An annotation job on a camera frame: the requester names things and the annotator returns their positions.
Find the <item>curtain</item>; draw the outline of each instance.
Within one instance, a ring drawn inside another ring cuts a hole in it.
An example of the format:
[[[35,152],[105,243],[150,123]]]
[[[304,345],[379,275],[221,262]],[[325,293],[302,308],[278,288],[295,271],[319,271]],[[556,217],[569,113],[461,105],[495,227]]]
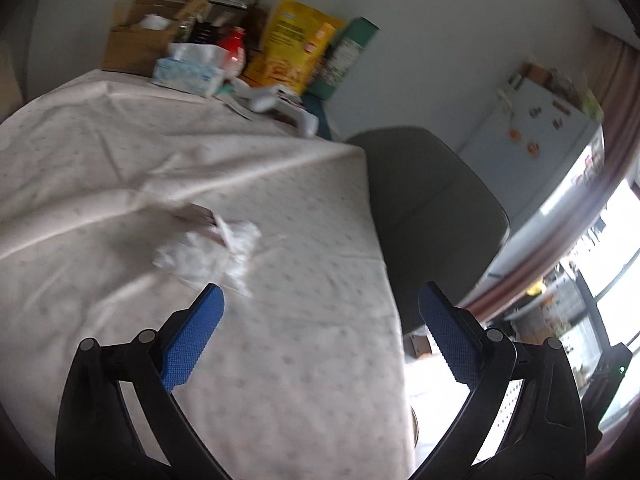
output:
[[[640,148],[640,52],[597,31],[586,73],[604,110],[602,172],[562,212],[559,229],[494,288],[466,306],[480,321],[490,319],[546,274],[593,224],[635,163]]]

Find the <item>chair backrest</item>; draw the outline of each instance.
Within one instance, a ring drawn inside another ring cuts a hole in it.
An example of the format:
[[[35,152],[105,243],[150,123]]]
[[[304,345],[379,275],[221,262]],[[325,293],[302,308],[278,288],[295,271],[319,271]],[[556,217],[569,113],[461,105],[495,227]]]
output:
[[[509,221],[476,174],[423,128],[373,130],[348,142],[367,156],[371,213],[407,334],[424,324],[421,286],[433,281],[459,303],[502,247]]]

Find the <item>white refrigerator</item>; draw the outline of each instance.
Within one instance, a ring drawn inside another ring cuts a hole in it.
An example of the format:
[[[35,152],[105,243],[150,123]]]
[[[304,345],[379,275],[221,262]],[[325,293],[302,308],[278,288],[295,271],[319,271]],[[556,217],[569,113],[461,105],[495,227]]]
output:
[[[511,233],[470,301],[557,228],[558,212],[604,163],[599,122],[529,79],[501,98],[458,155],[507,213]]]

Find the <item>white plastic bag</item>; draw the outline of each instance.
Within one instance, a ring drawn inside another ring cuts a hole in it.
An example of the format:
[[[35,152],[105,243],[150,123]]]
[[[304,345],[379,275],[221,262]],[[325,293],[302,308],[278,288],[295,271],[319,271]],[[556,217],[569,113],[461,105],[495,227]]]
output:
[[[187,219],[184,211],[180,217]],[[260,229],[252,222],[225,222],[219,215],[212,218],[213,223],[182,233],[159,247],[154,264],[194,288],[216,283],[251,297],[245,276],[262,236]]]

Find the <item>wall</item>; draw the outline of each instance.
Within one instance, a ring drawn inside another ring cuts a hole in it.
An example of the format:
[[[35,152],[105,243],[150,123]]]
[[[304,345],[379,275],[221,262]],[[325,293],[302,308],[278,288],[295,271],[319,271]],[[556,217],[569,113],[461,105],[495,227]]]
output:
[[[40,0],[28,98],[100,65],[114,1]],[[573,71],[591,34],[579,0],[299,1],[343,18],[363,15],[381,28],[328,102],[344,137],[417,124],[458,148],[523,59]]]
[[[591,23],[609,34],[640,49],[640,38],[633,23],[618,0],[581,0],[589,13]]]
[[[576,70],[592,32],[579,0],[299,1],[381,29],[328,102],[341,137],[417,124],[454,149],[520,62]]]
[[[29,99],[100,66],[116,1],[40,0],[28,60]]]

